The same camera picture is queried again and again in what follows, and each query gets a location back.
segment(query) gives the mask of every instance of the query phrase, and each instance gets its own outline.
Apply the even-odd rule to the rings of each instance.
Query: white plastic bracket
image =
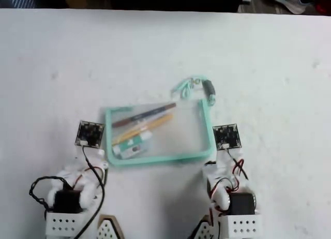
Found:
[[[221,216],[222,238],[256,238],[263,235],[261,215]]]
[[[75,236],[83,227],[85,212],[78,214],[51,213],[46,216],[46,236]]]
[[[213,235],[213,227],[208,222],[202,222],[198,228],[194,239],[210,239]]]
[[[97,234],[97,239],[119,239],[109,220],[103,220]]]

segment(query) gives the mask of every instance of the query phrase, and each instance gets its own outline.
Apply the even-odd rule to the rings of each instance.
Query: circuit board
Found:
[[[222,145],[228,144],[229,148],[242,147],[237,124],[228,124],[213,127],[217,150],[223,150]]]
[[[75,145],[100,148],[103,129],[104,124],[80,121]]]

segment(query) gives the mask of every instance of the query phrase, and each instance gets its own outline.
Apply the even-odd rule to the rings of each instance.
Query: pencil case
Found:
[[[141,136],[145,131],[151,136]],[[145,138],[141,146],[148,143],[146,150],[132,157],[118,153],[119,148],[140,148],[139,138]],[[115,166],[200,159],[208,157],[214,148],[205,99],[106,109],[107,157]]]

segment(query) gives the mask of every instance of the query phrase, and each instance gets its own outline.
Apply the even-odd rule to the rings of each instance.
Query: yellow pencil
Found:
[[[156,119],[154,121],[151,121],[150,123],[146,124],[142,128],[135,129],[133,131],[127,132],[126,134],[124,134],[120,138],[117,138],[116,140],[114,140],[112,142],[112,145],[114,146],[116,144],[119,144],[121,142],[124,142],[124,141],[126,141],[126,140],[128,140],[128,139],[130,139],[132,137],[137,136],[138,134],[140,134],[141,132],[143,132],[145,130],[154,129],[154,128],[162,125],[166,121],[169,121],[170,119],[172,119],[172,117],[173,117],[173,114],[168,114],[168,115],[165,115],[165,116],[160,117],[159,119]]]

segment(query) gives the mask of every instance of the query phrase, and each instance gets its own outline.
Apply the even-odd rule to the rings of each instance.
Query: white table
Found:
[[[213,125],[238,123],[265,238],[329,238],[330,35],[327,17],[0,10],[2,237],[43,238],[28,190],[73,157],[79,120],[203,74]],[[102,212],[128,239],[186,238],[207,211],[203,163],[111,167]]]

